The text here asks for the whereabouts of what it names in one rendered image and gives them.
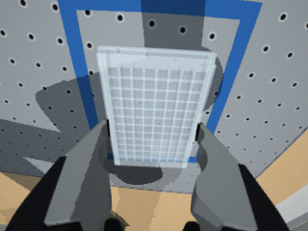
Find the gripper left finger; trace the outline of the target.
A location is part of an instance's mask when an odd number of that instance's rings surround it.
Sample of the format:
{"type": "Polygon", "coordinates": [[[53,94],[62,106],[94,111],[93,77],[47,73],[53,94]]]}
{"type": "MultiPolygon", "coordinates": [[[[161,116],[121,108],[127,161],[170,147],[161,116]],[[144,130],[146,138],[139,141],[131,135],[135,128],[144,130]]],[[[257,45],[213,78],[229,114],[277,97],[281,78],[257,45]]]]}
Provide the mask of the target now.
{"type": "Polygon", "coordinates": [[[101,231],[112,210],[104,117],[44,174],[5,231],[101,231]],[[102,165],[102,166],[101,166],[102,165]]]}

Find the blue tape outline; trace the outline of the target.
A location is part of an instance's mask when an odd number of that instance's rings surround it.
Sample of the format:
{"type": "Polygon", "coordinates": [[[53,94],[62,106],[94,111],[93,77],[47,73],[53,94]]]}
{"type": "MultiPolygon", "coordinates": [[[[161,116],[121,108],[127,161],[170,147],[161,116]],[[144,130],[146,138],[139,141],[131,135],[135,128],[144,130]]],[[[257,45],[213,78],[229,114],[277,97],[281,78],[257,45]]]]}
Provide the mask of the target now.
{"type": "Polygon", "coordinates": [[[65,36],[90,130],[98,123],[76,10],[170,13],[239,19],[207,128],[214,134],[262,3],[243,0],[58,0],[65,36]]]}

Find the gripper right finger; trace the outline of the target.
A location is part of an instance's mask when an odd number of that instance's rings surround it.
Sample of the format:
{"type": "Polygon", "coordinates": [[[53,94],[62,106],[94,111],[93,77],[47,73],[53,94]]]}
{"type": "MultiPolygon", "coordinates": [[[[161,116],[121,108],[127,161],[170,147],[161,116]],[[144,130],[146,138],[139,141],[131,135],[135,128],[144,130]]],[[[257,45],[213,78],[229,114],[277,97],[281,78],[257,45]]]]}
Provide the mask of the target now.
{"type": "Polygon", "coordinates": [[[197,124],[197,175],[191,213],[200,231],[290,231],[245,165],[215,135],[197,124]]]}

